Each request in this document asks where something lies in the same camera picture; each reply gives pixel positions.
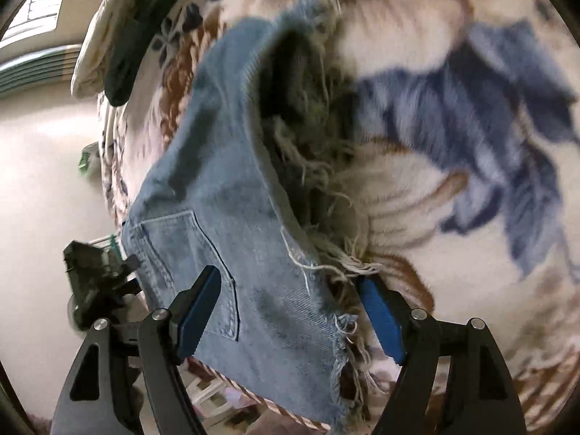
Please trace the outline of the teal shelf rack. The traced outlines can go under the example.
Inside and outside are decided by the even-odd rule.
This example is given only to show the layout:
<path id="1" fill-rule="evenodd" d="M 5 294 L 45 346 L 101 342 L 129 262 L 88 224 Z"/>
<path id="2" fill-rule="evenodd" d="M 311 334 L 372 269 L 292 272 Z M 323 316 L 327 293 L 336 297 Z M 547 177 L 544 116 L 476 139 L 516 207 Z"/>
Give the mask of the teal shelf rack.
<path id="1" fill-rule="evenodd" d="M 111 264 L 114 260 L 120 262 L 128 256 L 117 234 L 89 241 L 88 244 L 107 252 Z M 139 304 L 128 299 L 131 311 L 135 310 L 136 316 L 145 316 L 145 295 L 139 293 L 135 299 L 139 299 Z M 193 359 L 184 360 L 178 366 L 178 372 L 193 408 L 205 427 L 212 427 L 255 404 L 240 391 L 230 388 L 208 370 L 202 369 L 200 363 Z"/>

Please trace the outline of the folded dark garment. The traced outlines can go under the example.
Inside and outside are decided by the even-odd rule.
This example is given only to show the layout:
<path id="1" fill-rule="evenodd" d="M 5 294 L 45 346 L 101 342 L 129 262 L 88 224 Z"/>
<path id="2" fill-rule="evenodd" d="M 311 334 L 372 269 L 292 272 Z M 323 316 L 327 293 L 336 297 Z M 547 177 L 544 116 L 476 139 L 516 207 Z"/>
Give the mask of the folded dark garment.
<path id="1" fill-rule="evenodd" d="M 142 58 L 177 0 L 132 0 L 116 29 L 104 75 L 104 92 L 114 107 L 131 95 Z"/>

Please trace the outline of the folded white garment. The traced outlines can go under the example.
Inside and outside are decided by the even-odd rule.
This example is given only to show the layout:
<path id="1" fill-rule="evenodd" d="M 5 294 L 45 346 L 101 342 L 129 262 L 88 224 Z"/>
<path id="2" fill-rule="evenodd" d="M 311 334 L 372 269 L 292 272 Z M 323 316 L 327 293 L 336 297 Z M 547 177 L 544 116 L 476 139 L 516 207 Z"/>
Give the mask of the folded white garment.
<path id="1" fill-rule="evenodd" d="M 161 0 L 102 0 L 90 21 L 71 81 L 77 99 L 104 90 L 105 75 L 121 31 L 152 17 Z"/>

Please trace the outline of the floral bed blanket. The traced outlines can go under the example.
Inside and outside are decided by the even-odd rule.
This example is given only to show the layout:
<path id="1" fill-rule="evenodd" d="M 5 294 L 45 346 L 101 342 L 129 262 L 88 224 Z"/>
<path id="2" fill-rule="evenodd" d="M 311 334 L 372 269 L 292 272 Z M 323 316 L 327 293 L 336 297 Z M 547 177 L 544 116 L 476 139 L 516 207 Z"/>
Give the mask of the floral bed blanket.
<path id="1" fill-rule="evenodd" d="M 377 273 L 442 320 L 483 318 L 527 429 L 579 385 L 579 48 L 548 0 L 316 0 L 326 120 L 273 122 L 308 194 L 303 229 L 355 316 L 349 382 L 366 434 L 400 368 L 354 292 Z M 177 0 L 129 100 L 96 94 L 107 206 L 122 231 L 186 115 L 203 56 L 246 18 L 299 0 Z"/>

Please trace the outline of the left striped curtain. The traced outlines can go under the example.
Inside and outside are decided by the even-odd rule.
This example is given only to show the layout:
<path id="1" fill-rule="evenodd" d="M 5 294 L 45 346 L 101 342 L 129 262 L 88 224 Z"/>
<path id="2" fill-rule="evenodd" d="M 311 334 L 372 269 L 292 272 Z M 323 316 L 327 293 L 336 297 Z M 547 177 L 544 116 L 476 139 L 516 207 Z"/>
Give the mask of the left striped curtain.
<path id="1" fill-rule="evenodd" d="M 47 83 L 70 82 L 81 48 L 80 44 L 50 47 L 2 63 L 1 97 Z"/>

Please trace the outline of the green plastic bag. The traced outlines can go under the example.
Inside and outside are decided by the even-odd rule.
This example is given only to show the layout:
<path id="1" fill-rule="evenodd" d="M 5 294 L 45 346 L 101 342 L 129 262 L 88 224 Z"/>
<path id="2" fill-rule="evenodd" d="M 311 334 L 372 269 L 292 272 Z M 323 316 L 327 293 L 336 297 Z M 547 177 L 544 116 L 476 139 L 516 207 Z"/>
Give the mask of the green plastic bag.
<path id="1" fill-rule="evenodd" d="M 97 142 L 88 144 L 82 149 L 78 168 L 86 176 L 94 174 L 100 168 L 100 155 Z"/>

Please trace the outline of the window with white frame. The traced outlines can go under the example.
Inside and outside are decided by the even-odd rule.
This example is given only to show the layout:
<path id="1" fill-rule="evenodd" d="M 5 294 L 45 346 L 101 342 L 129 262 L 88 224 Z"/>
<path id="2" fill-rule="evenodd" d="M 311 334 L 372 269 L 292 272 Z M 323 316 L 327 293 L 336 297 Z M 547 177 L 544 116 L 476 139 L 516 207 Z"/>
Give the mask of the window with white frame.
<path id="1" fill-rule="evenodd" d="M 63 0 L 26 0 L 4 33 L 1 45 L 52 32 L 57 27 L 62 2 Z"/>

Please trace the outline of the blue denim shorts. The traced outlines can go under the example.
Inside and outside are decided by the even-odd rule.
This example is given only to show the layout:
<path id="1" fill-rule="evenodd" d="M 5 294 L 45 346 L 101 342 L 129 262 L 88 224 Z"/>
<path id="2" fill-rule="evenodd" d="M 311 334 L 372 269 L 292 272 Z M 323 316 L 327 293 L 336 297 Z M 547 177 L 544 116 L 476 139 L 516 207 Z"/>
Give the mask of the blue denim shorts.
<path id="1" fill-rule="evenodd" d="M 334 299 L 302 223 L 308 194 L 283 164 L 273 122 L 326 120 L 326 5 L 299 0 L 246 18 L 203 56 L 175 137 L 149 170 L 122 228 L 151 307 L 166 307 L 207 266 L 221 292 L 195 358 L 297 417 L 353 431 L 355 316 Z"/>

